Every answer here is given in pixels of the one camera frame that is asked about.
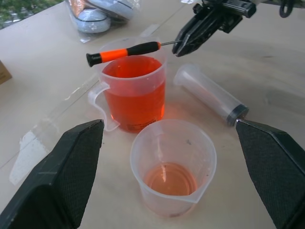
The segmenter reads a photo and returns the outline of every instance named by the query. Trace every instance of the small plastic beaker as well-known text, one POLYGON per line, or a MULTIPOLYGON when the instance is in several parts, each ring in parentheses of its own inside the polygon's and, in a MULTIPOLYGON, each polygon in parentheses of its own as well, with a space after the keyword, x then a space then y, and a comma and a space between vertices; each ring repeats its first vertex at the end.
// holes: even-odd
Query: small plastic beaker
MULTIPOLYGON (((146 206, 158 215, 175 217, 190 210, 207 189, 216 170, 216 151, 212 140, 200 128, 185 121, 167 119, 150 124, 137 135, 130 163, 146 206), (192 174, 197 186, 193 193, 165 195, 145 183, 153 168, 170 163, 184 167, 192 174)), ((161 183, 169 176, 171 174, 162 174, 161 183)))
POLYGON ((219 116, 234 126, 238 118, 244 118, 249 108, 204 75, 195 64, 182 65, 174 78, 175 85, 182 85, 219 116))
MULTIPOLYGON (((126 38, 111 42, 100 50, 109 51, 158 41, 157 38, 126 38)), ((145 55, 127 56, 95 66, 100 84, 89 92, 89 102, 107 117, 96 103, 103 92, 111 119, 105 121, 105 130, 117 126, 128 132, 139 132, 164 114, 166 53, 163 48, 145 55)))

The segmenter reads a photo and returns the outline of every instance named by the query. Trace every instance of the plastic bag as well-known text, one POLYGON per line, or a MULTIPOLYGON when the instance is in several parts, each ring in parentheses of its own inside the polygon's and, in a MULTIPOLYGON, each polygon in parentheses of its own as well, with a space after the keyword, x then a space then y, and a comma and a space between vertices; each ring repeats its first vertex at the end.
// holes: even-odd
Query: plastic bag
POLYGON ((85 43, 125 25, 140 9, 141 0, 65 0, 74 27, 85 43))

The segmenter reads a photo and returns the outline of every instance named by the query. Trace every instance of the cup handle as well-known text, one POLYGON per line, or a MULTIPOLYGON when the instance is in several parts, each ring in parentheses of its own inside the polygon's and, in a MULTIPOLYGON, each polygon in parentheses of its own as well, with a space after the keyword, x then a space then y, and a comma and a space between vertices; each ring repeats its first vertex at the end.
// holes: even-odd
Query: cup handle
POLYGON ((115 128, 117 128, 120 123, 112 119, 110 114, 106 114, 103 108, 101 108, 99 105, 96 103, 97 97, 105 90, 110 89, 109 84, 105 82, 97 83, 97 85, 92 88, 89 93, 88 93, 88 102, 93 105, 95 108, 97 108, 102 115, 104 116, 104 124, 105 124, 105 131, 112 131, 115 128))

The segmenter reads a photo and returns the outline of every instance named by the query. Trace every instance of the cardboard box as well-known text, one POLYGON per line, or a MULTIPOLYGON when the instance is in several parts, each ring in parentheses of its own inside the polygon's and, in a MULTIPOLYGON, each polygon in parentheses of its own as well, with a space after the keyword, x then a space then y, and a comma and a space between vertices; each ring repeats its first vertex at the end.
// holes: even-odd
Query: cardboard box
POLYGON ((4 83, 5 81, 11 78, 11 74, 6 69, 4 64, 0 61, 0 84, 4 83))

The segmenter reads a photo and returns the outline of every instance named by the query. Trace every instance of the measuring cup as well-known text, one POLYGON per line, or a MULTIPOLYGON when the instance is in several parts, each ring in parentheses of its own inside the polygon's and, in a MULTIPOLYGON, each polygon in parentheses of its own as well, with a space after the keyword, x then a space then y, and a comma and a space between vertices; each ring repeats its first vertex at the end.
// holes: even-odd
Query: measuring cup
MULTIPOLYGON (((100 52, 129 48, 134 45, 158 41, 157 38, 133 37, 113 41, 103 46, 100 52)), ((166 54, 163 48, 156 52, 142 56, 154 58, 160 66, 153 72, 135 77, 133 71, 126 73, 127 78, 118 78, 105 74, 105 71, 120 71, 123 64, 118 64, 117 69, 112 62, 101 63, 95 66, 99 73, 100 84, 93 88, 89 94, 89 102, 104 115, 105 130, 111 131, 116 127, 128 131, 139 132, 150 123, 161 120, 164 113, 165 100, 165 76, 166 76, 166 54), (97 97, 103 93, 109 106, 110 114, 106 108, 97 102, 97 97)), ((136 59, 139 56, 129 56, 126 58, 136 59)))
POLYGON ((181 120, 161 120, 137 135, 130 164, 146 206, 158 215, 175 217, 198 203, 209 186, 216 170, 216 151, 209 136, 195 125, 181 120), (175 163, 188 169, 197 189, 188 196, 170 196, 151 189, 144 179, 162 163, 175 163))

